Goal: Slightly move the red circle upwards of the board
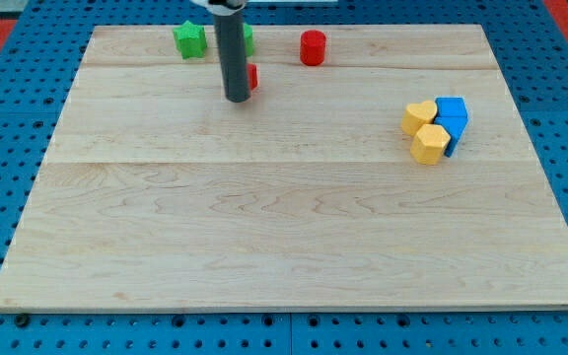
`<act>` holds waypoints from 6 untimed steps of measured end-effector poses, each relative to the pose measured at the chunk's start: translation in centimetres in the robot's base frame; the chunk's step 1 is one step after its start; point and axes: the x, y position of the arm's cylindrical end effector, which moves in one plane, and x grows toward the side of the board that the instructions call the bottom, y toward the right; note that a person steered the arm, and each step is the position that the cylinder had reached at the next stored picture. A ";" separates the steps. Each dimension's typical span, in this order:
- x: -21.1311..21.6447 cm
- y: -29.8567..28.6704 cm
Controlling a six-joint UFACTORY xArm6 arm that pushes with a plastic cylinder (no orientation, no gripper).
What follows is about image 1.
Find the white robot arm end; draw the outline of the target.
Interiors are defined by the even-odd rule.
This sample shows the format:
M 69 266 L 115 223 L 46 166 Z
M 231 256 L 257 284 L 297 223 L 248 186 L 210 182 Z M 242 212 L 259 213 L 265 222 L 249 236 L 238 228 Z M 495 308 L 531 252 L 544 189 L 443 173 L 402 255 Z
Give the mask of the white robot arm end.
M 232 16 L 247 5 L 247 0 L 190 0 L 193 4 L 206 9 L 215 16 Z

